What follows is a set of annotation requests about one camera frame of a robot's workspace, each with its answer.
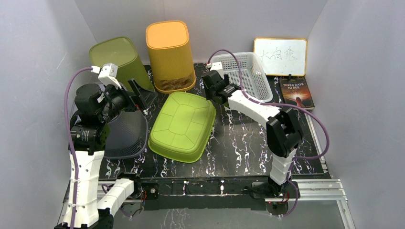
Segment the grey slatted plastic basket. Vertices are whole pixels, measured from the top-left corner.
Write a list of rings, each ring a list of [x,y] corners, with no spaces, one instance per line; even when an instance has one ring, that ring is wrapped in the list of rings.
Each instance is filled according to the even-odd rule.
[[[77,111],[69,127],[76,152],[104,151],[107,159],[127,159],[141,154],[147,144],[148,121],[125,88],[96,83],[79,87],[74,104]]]

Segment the white perforated plastic tray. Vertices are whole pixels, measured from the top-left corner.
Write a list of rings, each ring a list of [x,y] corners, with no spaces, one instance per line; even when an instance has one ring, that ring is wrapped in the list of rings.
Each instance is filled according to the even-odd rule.
[[[234,55],[240,65],[243,88],[246,93],[261,102],[270,102],[273,99],[273,93],[259,57],[253,52],[237,52]],[[223,73],[229,76],[230,83],[239,86],[239,70],[232,55],[220,54],[213,56],[210,60],[212,70],[216,62],[221,63]]]

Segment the lime green plastic tub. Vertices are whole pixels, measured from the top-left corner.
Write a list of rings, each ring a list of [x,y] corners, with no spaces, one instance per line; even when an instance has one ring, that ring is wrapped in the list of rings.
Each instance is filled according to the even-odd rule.
[[[216,108],[199,95],[174,92],[161,108],[149,135],[148,146],[165,158],[194,163],[210,138]]]

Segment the olive green slatted basket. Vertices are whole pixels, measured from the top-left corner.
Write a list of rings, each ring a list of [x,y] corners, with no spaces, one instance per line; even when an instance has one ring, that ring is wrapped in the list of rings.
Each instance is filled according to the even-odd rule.
[[[131,39],[121,36],[94,45],[89,50],[92,65],[106,63],[118,66],[116,79],[131,91],[128,80],[135,80],[139,87],[154,91],[154,86]]]

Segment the orange slatted plastic basket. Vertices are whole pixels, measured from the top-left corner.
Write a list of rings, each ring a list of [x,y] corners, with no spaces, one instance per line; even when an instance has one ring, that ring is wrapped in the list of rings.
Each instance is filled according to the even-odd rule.
[[[146,28],[145,36],[155,88],[164,94],[192,89],[196,76],[186,23],[156,22]]]

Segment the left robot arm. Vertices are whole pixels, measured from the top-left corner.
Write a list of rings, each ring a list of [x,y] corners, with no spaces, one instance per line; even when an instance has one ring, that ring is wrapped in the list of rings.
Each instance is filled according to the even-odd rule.
[[[110,229],[124,201],[142,195],[135,174],[122,173],[101,200],[97,199],[99,170],[110,134],[108,123],[122,112],[147,109],[157,97],[129,80],[131,91],[112,81],[102,90],[89,83],[76,90],[77,111],[66,120],[71,160],[70,191],[66,213],[59,229]]]

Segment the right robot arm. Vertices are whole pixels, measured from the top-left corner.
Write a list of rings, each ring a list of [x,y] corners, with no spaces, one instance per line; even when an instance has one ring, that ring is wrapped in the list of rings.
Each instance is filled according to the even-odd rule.
[[[280,109],[254,99],[240,86],[230,83],[228,78],[221,77],[217,70],[207,72],[202,80],[206,99],[243,113],[266,131],[267,146],[272,153],[268,181],[252,184],[247,189],[263,197],[282,197],[292,183],[291,170],[303,138],[296,111],[292,108]]]

